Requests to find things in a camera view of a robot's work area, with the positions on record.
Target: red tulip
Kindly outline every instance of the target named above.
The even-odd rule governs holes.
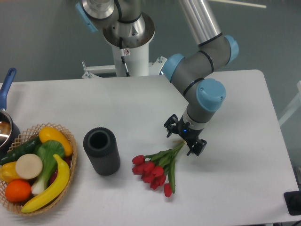
[[[142,178],[143,182],[145,183],[151,183],[155,179],[155,176],[150,174],[144,174],[144,177]]]
[[[155,168],[155,164],[152,161],[148,161],[143,166],[143,172],[146,174],[151,173],[151,171]]]
[[[166,197],[170,197],[172,193],[173,193],[173,191],[171,190],[170,184],[169,183],[165,184],[164,185],[164,195]]]
[[[132,163],[135,165],[141,165],[142,163],[145,163],[145,158],[143,155],[138,155],[132,159]]]
[[[156,166],[151,173],[157,178],[164,174],[164,169],[161,166]]]
[[[166,175],[165,174],[162,174],[161,176],[156,178],[156,184],[158,186],[162,186],[165,181],[166,181]]]
[[[132,171],[133,171],[134,174],[137,174],[137,175],[143,174],[143,164],[134,166],[132,168]]]
[[[156,190],[157,188],[158,188],[158,185],[157,185],[157,183],[156,183],[156,179],[154,179],[152,182],[151,182],[151,184],[150,184],[151,186],[151,188],[152,189],[154,189],[154,190]]]

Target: black cylinder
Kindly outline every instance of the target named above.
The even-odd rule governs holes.
[[[84,149],[95,171],[102,176],[115,173],[120,156],[114,134],[107,128],[94,128],[84,138]]]

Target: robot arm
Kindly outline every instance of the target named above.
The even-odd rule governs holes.
[[[162,68],[167,79],[189,103],[180,120],[172,115],[164,126],[168,131],[167,137],[176,133],[187,141],[188,155],[199,155],[206,141],[198,136],[226,97],[225,87],[220,82],[205,77],[235,59],[238,45],[232,37],[223,36],[207,0],[179,2],[199,51],[188,58],[175,54]],[[102,28],[106,40],[120,49],[137,49],[153,37],[153,22],[141,14],[140,0],[82,0],[77,8],[80,12],[83,8],[82,16],[89,17],[86,20],[88,26],[92,21],[95,27]],[[133,65],[130,67],[135,67],[134,71],[138,72],[139,67],[148,68],[148,56],[146,65],[137,59],[131,62]]]
[[[179,134],[199,155],[206,141],[198,136],[221,107],[226,97],[225,87],[214,79],[204,79],[214,70],[226,65],[238,55],[238,45],[231,36],[223,36],[206,0],[179,0],[199,51],[189,58],[171,56],[162,68],[168,80],[189,102],[178,121],[172,115],[164,126],[169,137]]]

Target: orange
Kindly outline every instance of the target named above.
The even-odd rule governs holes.
[[[5,197],[10,202],[23,202],[29,198],[32,187],[25,180],[13,180],[5,189]]]

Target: plastic vegetable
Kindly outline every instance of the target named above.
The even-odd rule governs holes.
[[[64,158],[64,161],[68,164],[69,168],[71,167],[71,158],[70,157],[65,157]],[[51,185],[54,180],[56,179],[57,177],[57,170],[54,172],[54,174],[52,174],[50,180],[49,180],[49,185]]]
[[[5,163],[17,161],[22,155],[33,153],[35,146],[40,144],[39,136],[26,141],[25,143],[19,145],[14,150],[8,152],[0,161],[0,165]]]
[[[64,158],[65,154],[62,144],[55,140],[43,143],[35,154],[41,158],[43,163],[43,170],[32,185],[32,194],[38,195],[47,188],[48,181],[56,170],[57,164],[53,155],[58,154],[61,158]]]
[[[35,154],[25,154],[16,162],[17,174],[26,180],[37,177],[42,169],[42,160]]]
[[[35,146],[33,153],[36,153],[38,149],[41,147],[42,143]]]
[[[57,161],[58,169],[55,181],[44,192],[30,199],[21,209],[22,213],[30,213],[42,208],[54,200],[67,186],[70,177],[69,166],[59,155],[54,154],[53,157]]]
[[[0,168],[0,180],[9,183],[13,180],[21,179],[17,174],[15,168],[16,168],[16,161],[4,164]]]
[[[56,140],[60,142],[65,151],[65,156],[70,156],[73,153],[70,142],[67,138],[56,128],[46,126],[42,128],[39,132],[39,137],[42,143],[45,143],[48,140]]]
[[[14,180],[5,189],[5,197],[10,202],[23,202],[31,194],[31,186],[25,180]]]

